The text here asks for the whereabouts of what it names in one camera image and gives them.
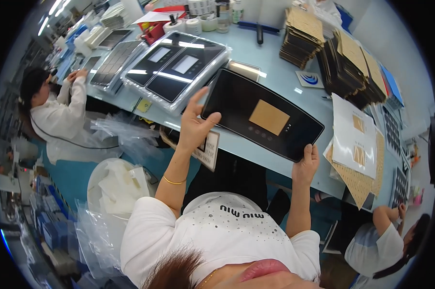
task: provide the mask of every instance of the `woman's hand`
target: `woman's hand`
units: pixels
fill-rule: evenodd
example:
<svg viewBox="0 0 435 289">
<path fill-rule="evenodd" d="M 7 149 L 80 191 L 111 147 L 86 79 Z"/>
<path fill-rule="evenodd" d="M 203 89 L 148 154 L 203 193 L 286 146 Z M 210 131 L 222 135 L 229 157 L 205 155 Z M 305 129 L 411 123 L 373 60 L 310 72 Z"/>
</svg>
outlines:
<svg viewBox="0 0 435 289">
<path fill-rule="evenodd" d="M 81 70 L 78 70 L 78 71 L 76 72 L 76 75 L 75 75 L 74 78 L 76 79 L 76 78 L 78 78 L 78 77 L 80 77 L 80 76 L 87 77 L 88 74 L 89 74 L 89 72 L 87 71 L 87 69 L 82 68 Z"/>
<path fill-rule="evenodd" d="M 77 74 L 78 72 L 79 72 L 79 70 L 76 70 L 76 71 L 71 72 L 71 73 L 68 75 L 67 80 L 68 80 L 69 82 L 73 82 L 73 81 L 76 79 L 76 74 Z"/>
<path fill-rule="evenodd" d="M 197 118 L 201 114 L 203 105 L 199 105 L 197 102 L 208 92 L 208 87 L 203 87 L 194 96 L 190 98 L 190 101 L 186 107 L 186 110 L 182 114 L 180 122 L 180 137 L 177 144 L 177 150 L 184 151 L 186 153 L 193 153 L 206 138 L 209 131 L 215 124 L 221 120 L 221 113 L 214 112 L 209 115 L 206 120 Z"/>
<path fill-rule="evenodd" d="M 320 163 L 319 151 L 317 145 L 308 144 L 304 148 L 303 159 L 293 164 L 291 178 L 293 179 L 293 189 L 296 187 L 310 188 L 310 183 L 314 178 L 315 171 Z"/>
<path fill-rule="evenodd" d="M 403 220 L 405 220 L 405 205 L 404 204 L 400 204 L 399 205 L 399 217 Z"/>
</svg>

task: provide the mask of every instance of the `label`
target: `label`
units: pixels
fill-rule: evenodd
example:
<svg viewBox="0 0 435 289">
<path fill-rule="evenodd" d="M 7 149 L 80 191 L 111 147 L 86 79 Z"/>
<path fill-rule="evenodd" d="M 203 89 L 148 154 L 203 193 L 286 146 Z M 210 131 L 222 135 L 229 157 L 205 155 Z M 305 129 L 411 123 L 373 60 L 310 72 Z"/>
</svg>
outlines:
<svg viewBox="0 0 435 289">
<path fill-rule="evenodd" d="M 243 9 L 233 10 L 232 13 L 232 22 L 238 24 L 240 20 L 243 18 Z"/>
<path fill-rule="evenodd" d="M 137 106 L 137 109 L 141 112 L 147 112 L 151 105 L 152 103 L 150 101 L 146 99 L 141 99 L 139 105 Z"/>
<path fill-rule="evenodd" d="M 218 132 L 210 131 L 202 145 L 196 148 L 191 154 L 211 171 L 214 171 L 216 167 L 217 150 L 219 149 L 219 136 L 220 135 Z"/>
</svg>

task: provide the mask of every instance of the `brown adhesive sheet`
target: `brown adhesive sheet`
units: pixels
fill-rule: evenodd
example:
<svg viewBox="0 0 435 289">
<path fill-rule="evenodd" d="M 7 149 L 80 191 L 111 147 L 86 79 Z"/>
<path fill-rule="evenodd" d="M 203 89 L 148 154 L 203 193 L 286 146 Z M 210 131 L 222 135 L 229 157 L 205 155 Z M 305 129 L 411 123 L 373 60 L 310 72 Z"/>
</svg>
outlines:
<svg viewBox="0 0 435 289">
<path fill-rule="evenodd" d="M 362 52 L 364 53 L 365 60 L 367 61 L 368 69 L 370 70 L 371 74 L 371 79 L 376 84 L 376 86 L 378 86 L 381 92 L 387 96 L 388 93 L 386 92 L 386 86 L 384 85 L 378 63 L 367 51 L 365 51 L 365 49 L 362 49 Z"/>
<path fill-rule="evenodd" d="M 313 14 L 307 13 L 299 8 L 291 8 L 287 11 L 286 24 L 287 26 L 291 26 L 312 36 L 315 38 L 313 41 L 318 44 L 325 42 L 322 22 Z"/>
<path fill-rule="evenodd" d="M 339 36 L 338 49 L 336 50 L 339 54 L 343 55 L 349 61 L 351 61 L 360 72 L 368 78 L 367 62 L 365 62 L 364 54 L 362 49 L 360 49 L 359 44 L 357 44 L 352 38 L 350 38 L 346 33 L 341 30 L 335 30 Z"/>
<path fill-rule="evenodd" d="M 382 133 L 376 130 L 376 177 L 375 180 L 366 176 L 358 171 L 348 168 L 344 165 L 333 162 L 333 145 L 330 150 L 325 154 L 325 158 L 340 174 L 349 189 L 349 192 L 356 202 L 357 208 L 360 210 L 367 199 L 368 193 L 378 196 L 381 190 L 382 176 L 383 176 L 383 163 L 384 163 L 384 137 Z"/>
</svg>

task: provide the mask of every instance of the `woman's hair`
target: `woman's hair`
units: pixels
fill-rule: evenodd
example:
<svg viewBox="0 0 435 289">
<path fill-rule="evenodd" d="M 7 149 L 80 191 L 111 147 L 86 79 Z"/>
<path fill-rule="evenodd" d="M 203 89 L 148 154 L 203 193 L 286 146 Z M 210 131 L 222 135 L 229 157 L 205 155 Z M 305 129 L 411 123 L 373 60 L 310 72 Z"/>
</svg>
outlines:
<svg viewBox="0 0 435 289">
<path fill-rule="evenodd" d="M 180 249 L 162 257 L 148 274 L 141 289 L 195 289 L 197 282 L 191 275 L 203 263 L 202 253 L 196 250 Z M 321 288 L 334 289 L 330 273 L 316 276 Z"/>
<path fill-rule="evenodd" d="M 28 135 L 31 135 L 41 142 L 45 141 L 37 135 L 31 125 L 31 100 L 33 95 L 39 92 L 49 74 L 49 72 L 40 67 L 27 67 L 23 72 L 23 78 L 20 85 L 20 97 L 18 98 L 18 111 L 25 130 L 29 132 Z"/>
<path fill-rule="evenodd" d="M 414 229 L 414 236 L 412 240 L 408 243 L 407 249 L 404 252 L 404 256 L 394 265 L 389 268 L 383 269 L 373 275 L 373 279 L 379 279 L 386 277 L 388 275 L 394 274 L 404 267 L 408 261 L 415 256 L 420 245 L 422 244 L 423 237 L 425 236 L 426 229 L 428 228 L 430 217 L 428 214 L 423 214 L 417 221 L 417 225 Z"/>
</svg>

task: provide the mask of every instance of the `bottle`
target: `bottle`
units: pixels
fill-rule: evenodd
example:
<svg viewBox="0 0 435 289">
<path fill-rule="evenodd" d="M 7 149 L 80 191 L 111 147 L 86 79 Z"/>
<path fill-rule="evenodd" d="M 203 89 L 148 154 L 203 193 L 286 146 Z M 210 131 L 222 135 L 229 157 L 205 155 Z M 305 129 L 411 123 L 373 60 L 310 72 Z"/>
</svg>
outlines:
<svg viewBox="0 0 435 289">
<path fill-rule="evenodd" d="M 237 24 L 243 17 L 243 5 L 241 0 L 235 0 L 234 8 L 232 10 L 233 23 Z"/>
<path fill-rule="evenodd" d="M 215 0 L 217 32 L 227 33 L 230 25 L 230 0 Z"/>
</svg>

